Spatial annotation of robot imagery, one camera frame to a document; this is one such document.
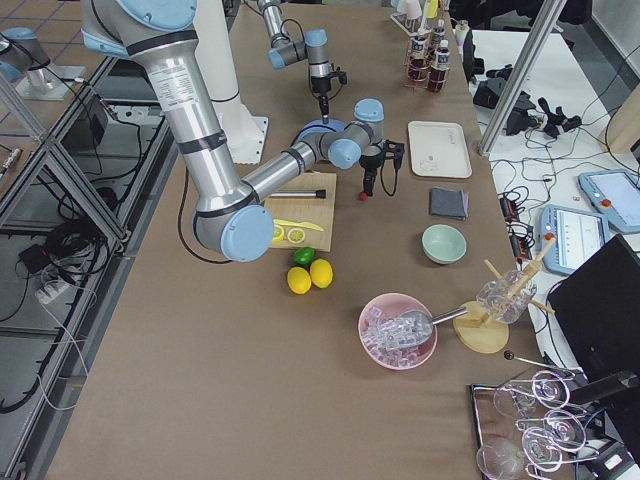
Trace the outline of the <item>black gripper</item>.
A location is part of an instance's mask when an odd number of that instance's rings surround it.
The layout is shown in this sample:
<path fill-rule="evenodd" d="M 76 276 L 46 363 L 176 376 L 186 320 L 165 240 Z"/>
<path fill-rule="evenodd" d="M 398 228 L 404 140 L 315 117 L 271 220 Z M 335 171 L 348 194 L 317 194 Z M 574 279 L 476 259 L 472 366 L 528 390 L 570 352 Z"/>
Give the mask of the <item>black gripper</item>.
<path fill-rule="evenodd" d="M 370 147 L 360 157 L 359 164 L 364 169 L 363 193 L 365 195 L 374 195 L 375 177 L 382 163 L 383 150 L 379 147 Z"/>
<path fill-rule="evenodd" d="M 310 88 L 314 98 L 320 105 L 321 118 L 323 124 L 329 122 L 329 92 L 331 91 L 331 76 L 311 76 Z"/>

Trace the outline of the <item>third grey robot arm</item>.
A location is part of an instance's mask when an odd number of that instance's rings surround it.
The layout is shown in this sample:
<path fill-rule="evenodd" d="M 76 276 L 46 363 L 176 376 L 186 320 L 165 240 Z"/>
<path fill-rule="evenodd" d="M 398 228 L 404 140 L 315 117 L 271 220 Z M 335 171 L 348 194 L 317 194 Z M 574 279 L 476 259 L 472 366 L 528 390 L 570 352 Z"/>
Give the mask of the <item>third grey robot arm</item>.
<path fill-rule="evenodd" d="M 65 87 L 59 70 L 27 27 L 1 32 L 1 75 L 27 100 L 62 101 Z"/>

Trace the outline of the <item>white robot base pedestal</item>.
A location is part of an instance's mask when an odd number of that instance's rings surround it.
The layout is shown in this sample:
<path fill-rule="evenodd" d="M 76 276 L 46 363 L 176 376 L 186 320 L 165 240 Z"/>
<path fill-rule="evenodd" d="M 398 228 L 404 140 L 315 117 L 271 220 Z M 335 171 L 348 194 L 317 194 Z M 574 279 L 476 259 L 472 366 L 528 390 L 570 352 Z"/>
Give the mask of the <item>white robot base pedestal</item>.
<path fill-rule="evenodd" d="M 228 28 L 221 1 L 198 1 L 193 21 L 199 38 L 196 60 L 233 162 L 254 165 L 261 160 L 268 118 L 253 116 L 240 96 Z"/>

